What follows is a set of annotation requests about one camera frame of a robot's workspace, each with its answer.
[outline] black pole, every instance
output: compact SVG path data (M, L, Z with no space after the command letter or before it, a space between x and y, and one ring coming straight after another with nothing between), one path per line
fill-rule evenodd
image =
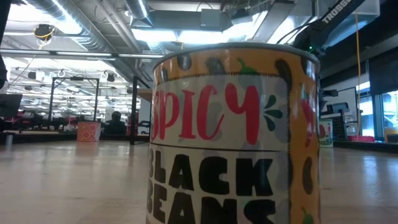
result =
M6 24L8 20L8 14L10 13L12 0L0 0L0 43L2 42L2 37L4 31L6 30Z
M50 95L50 111L49 111L49 118L47 119L47 129L50 129L51 117L52 117L52 100L54 99L54 89L55 89L55 81L56 77L52 78L51 84L51 95Z
M97 116L98 90L100 89L100 80L99 80L99 78L97 78L96 81L97 81L97 88L96 88L96 91L95 91L94 121L96 121L96 116Z
M134 76L132 79L130 145L134 145L136 140L137 81L138 77Z

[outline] exposed ceiling duct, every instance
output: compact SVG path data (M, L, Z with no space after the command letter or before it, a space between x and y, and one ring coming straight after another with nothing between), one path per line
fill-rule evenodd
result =
M90 52L114 52L112 45L103 37L101 32L92 25L91 21L80 11L80 9L69 0L27 0L29 4L43 13L49 14L59 22L74 24L73 34L88 37L74 38L73 40ZM132 72L137 75L130 66L120 58L106 62L113 66L122 76L132 82Z
M153 26L152 21L149 17L149 7L145 0L126 0L127 9L130 12L132 23L139 20L148 26ZM154 54L165 54L163 43L159 41L147 42L149 49Z

